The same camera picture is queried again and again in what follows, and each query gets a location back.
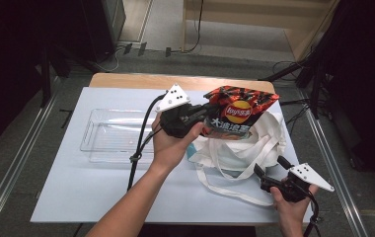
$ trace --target clear plastic container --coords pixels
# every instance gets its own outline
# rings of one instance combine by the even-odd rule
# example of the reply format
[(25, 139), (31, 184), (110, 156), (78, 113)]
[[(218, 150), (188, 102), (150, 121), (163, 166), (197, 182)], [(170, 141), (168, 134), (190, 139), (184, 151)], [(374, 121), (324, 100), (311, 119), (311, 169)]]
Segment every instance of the clear plastic container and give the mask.
[[(135, 153), (145, 112), (131, 110), (92, 110), (80, 149), (89, 153), (91, 162), (130, 163)], [(149, 118), (142, 141), (151, 131), (154, 118)], [(151, 163), (152, 140), (144, 147), (139, 163)]]

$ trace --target chip bag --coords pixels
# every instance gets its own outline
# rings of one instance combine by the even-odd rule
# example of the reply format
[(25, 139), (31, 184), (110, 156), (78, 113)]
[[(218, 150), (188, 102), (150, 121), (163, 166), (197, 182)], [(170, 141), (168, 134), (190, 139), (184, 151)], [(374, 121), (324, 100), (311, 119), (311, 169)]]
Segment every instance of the chip bag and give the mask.
[(219, 87), (203, 96), (219, 110), (204, 120), (202, 135), (239, 140), (250, 136), (249, 129), (274, 102), (276, 94), (233, 86)]

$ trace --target human arm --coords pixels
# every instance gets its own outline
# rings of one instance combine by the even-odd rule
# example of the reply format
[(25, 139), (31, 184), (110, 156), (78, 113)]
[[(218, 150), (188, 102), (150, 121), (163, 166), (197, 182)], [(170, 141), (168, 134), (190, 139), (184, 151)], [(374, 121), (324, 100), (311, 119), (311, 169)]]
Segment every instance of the human arm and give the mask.
[[(152, 127), (160, 128), (160, 114)], [(185, 156), (188, 145), (200, 135), (197, 123), (183, 139), (159, 131), (153, 137), (154, 159), (140, 180), (101, 218), (87, 236), (137, 236), (167, 176)]]
[[(310, 192), (314, 195), (318, 187), (311, 185)], [(282, 193), (276, 187), (271, 187), (270, 192), (274, 198), (274, 208), (279, 213), (279, 227), (284, 237), (302, 237), (302, 224), (305, 211), (310, 199), (306, 197), (298, 202), (289, 202), (283, 198)]]

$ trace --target lay's logo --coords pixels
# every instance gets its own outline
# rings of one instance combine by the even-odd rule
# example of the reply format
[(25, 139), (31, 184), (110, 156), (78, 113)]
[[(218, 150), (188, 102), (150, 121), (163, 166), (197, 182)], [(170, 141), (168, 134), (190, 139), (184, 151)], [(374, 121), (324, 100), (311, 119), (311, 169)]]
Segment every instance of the lay's logo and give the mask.
[(233, 123), (242, 123), (252, 114), (252, 107), (245, 101), (236, 101), (226, 107), (224, 116)]

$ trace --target table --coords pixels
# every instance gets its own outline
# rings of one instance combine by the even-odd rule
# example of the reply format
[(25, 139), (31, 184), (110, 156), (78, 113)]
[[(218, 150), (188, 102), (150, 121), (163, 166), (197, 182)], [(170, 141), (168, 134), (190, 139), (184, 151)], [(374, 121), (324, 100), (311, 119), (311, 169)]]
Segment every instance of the table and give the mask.
[[(87, 152), (80, 150), (91, 110), (131, 108), (145, 111), (157, 96), (170, 89), (174, 83), (178, 83), (187, 92), (193, 104), (206, 102), (202, 96), (223, 85), (273, 92), (270, 83), (260, 81), (146, 74), (95, 74), (90, 87), (83, 88), (31, 222), (98, 221), (125, 194), (130, 164), (129, 161), (127, 164), (89, 162)], [(279, 103), (272, 105), (270, 110), (281, 113)], [(298, 164), (287, 134), (286, 141), (288, 145), (285, 156), (292, 164)], [(147, 168), (148, 165), (138, 166), (134, 182)], [(280, 179), (286, 175), (286, 171), (275, 166), (270, 168), (267, 174)], [(208, 175), (210, 182), (219, 177), (217, 173)], [(271, 201), (271, 196), (260, 189), (258, 178), (242, 181), (234, 189)], [(307, 210), (304, 221), (308, 222), (309, 217), (310, 210)], [(258, 225), (277, 222), (277, 213), (272, 207), (255, 206), (212, 193), (199, 182), (194, 165), (184, 159), (166, 180), (146, 222)]]
[[(296, 61), (330, 25), (339, 0), (204, 0), (202, 21), (284, 29)], [(187, 20), (198, 20), (201, 0), (184, 0), (182, 50)]]

